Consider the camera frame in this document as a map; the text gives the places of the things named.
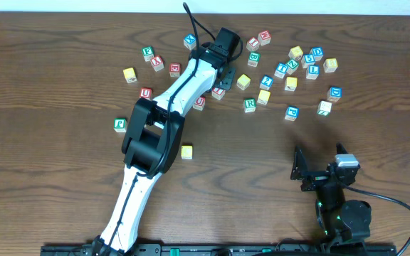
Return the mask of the yellow C wooden block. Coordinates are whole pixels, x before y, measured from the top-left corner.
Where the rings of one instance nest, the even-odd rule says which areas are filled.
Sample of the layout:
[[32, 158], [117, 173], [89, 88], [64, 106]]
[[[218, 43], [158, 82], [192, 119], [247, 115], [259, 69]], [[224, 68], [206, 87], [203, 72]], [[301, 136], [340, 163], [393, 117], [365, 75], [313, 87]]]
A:
[[193, 146], [192, 145], [182, 145], [181, 158], [182, 159], [193, 159]]

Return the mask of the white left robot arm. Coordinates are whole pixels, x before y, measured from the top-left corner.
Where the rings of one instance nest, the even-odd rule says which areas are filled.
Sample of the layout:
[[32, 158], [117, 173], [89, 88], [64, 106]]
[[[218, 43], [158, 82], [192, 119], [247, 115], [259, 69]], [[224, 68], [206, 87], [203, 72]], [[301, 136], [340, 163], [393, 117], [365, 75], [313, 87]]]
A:
[[149, 195], [177, 157], [185, 116], [237, 59], [241, 38], [222, 28], [214, 42], [191, 51], [188, 66], [153, 100], [139, 98], [122, 142], [124, 178], [109, 223], [92, 243], [92, 255], [124, 255], [137, 239]]

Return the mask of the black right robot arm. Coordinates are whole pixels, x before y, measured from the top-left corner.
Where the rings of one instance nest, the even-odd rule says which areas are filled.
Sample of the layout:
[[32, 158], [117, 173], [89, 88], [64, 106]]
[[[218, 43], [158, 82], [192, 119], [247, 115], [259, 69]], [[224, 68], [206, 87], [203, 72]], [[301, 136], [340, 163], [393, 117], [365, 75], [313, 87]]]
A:
[[372, 208], [365, 201], [347, 200], [344, 187], [355, 182], [360, 169], [354, 154], [336, 145], [334, 161], [322, 171], [311, 171], [300, 147], [295, 147], [292, 180], [300, 180], [303, 192], [315, 192], [317, 221], [325, 232], [321, 250], [330, 252], [334, 246], [362, 243], [370, 236]]

